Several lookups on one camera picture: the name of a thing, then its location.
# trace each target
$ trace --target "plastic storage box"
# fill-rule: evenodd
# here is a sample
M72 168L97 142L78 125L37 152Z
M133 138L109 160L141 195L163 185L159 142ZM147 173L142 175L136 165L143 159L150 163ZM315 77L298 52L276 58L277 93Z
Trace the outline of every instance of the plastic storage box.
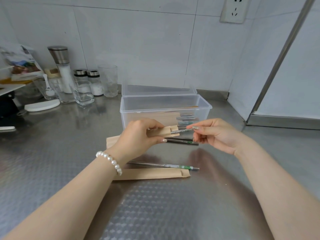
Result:
M156 119L165 126L207 119L212 106L192 86L166 88L122 84L120 113L125 129L130 121Z

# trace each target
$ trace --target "clear glass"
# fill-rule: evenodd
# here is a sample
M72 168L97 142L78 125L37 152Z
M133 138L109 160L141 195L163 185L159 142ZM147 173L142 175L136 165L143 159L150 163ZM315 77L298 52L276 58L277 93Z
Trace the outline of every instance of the clear glass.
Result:
M43 76L40 76L34 79L33 83L39 89L39 91L41 92L41 94L44 96L46 100L54 100L59 98L54 90L52 89L47 90L47 85Z
M91 82L86 80L75 81L70 85L75 101L84 106L94 102L94 95L91 91Z
M118 95L118 67L116 65L98 65L103 95L115 97Z
M89 77L91 82L91 91L94 96L100 96L103 94L103 86L100 81L100 77Z
M64 92L65 86L61 78L50 78L48 81L50 88L58 95L60 102L69 103L75 100L72 93Z

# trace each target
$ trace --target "pepper grinder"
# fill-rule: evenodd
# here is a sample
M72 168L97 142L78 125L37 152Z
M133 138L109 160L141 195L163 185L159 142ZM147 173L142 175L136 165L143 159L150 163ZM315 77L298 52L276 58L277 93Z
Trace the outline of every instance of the pepper grinder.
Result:
M70 86L73 86L72 72L70 68L68 47L61 45L54 45L47 47L56 63L61 77L62 77L62 90L65 93L72 93Z

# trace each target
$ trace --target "outlet cover plate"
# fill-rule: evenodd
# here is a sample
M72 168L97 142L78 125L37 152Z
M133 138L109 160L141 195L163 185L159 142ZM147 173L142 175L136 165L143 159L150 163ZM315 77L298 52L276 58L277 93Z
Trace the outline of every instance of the outlet cover plate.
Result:
M250 0L225 0L220 22L242 24L245 21Z

